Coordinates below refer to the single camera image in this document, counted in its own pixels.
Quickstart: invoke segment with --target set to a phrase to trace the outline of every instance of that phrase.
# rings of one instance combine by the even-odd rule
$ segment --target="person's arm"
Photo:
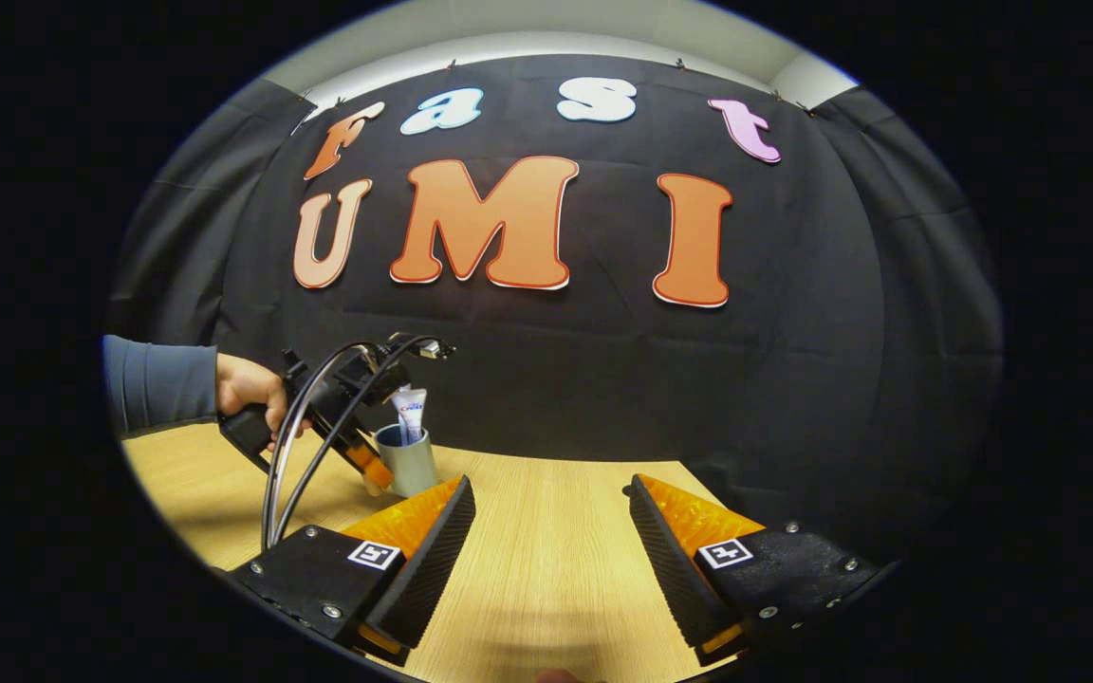
[[[104,377],[121,438],[218,416],[218,348],[104,338]]]

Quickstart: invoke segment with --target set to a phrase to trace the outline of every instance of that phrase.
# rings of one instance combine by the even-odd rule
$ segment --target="gray cup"
[[[377,443],[377,454],[381,457],[386,469],[391,471],[390,492],[396,496],[411,498],[416,493],[433,488],[440,484],[437,478],[437,463],[433,459],[433,444],[428,441],[427,428],[421,428],[421,439],[411,446],[402,446],[399,435],[399,424],[389,424],[374,434]]]

